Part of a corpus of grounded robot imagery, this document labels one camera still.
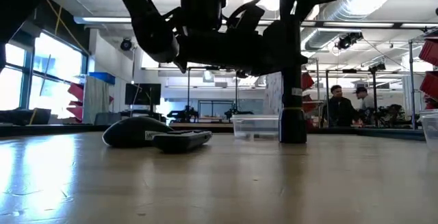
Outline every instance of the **clear plastic container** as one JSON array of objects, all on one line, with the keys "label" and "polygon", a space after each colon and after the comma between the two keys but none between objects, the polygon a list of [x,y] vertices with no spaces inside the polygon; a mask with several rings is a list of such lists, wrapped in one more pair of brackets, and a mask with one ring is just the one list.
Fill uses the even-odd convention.
[{"label": "clear plastic container", "polygon": [[438,114],[426,114],[421,117],[427,146],[433,151],[438,151]]},{"label": "clear plastic container", "polygon": [[236,138],[272,139],[279,136],[278,115],[233,115],[234,136]]}]

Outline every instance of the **table surface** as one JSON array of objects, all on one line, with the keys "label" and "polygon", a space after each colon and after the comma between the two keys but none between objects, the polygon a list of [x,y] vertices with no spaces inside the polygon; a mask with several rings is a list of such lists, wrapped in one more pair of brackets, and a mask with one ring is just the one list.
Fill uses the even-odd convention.
[{"label": "table surface", "polygon": [[101,133],[11,138],[0,189],[0,223],[438,223],[438,155],[364,136],[214,135],[180,155]]}]

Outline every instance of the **computer screen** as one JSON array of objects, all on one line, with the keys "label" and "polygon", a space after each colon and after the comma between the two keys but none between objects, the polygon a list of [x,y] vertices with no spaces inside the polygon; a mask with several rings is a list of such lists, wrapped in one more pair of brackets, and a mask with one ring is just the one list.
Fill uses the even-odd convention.
[{"label": "computer screen", "polygon": [[161,84],[126,84],[125,105],[159,105],[161,96]]}]

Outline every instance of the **white label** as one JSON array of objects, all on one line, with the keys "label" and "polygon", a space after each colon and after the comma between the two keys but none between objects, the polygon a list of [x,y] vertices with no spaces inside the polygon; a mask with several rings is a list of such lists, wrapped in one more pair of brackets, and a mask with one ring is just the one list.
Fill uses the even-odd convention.
[{"label": "white label", "polygon": [[144,132],[144,139],[145,139],[146,141],[152,141],[154,135],[161,134],[161,133],[162,133],[162,132],[145,131],[145,132]]},{"label": "white label", "polygon": [[294,96],[302,96],[302,89],[301,88],[292,88],[292,95]]}]

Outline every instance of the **dark jacket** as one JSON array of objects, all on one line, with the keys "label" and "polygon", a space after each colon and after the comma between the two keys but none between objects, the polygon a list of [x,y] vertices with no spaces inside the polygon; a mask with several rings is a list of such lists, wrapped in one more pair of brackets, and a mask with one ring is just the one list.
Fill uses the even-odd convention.
[{"label": "dark jacket", "polygon": [[[351,105],[351,101],[345,97],[332,97],[328,101],[328,115],[331,127],[349,127],[352,120],[359,120],[359,113]],[[327,119],[327,105],[323,108],[322,117]]]}]

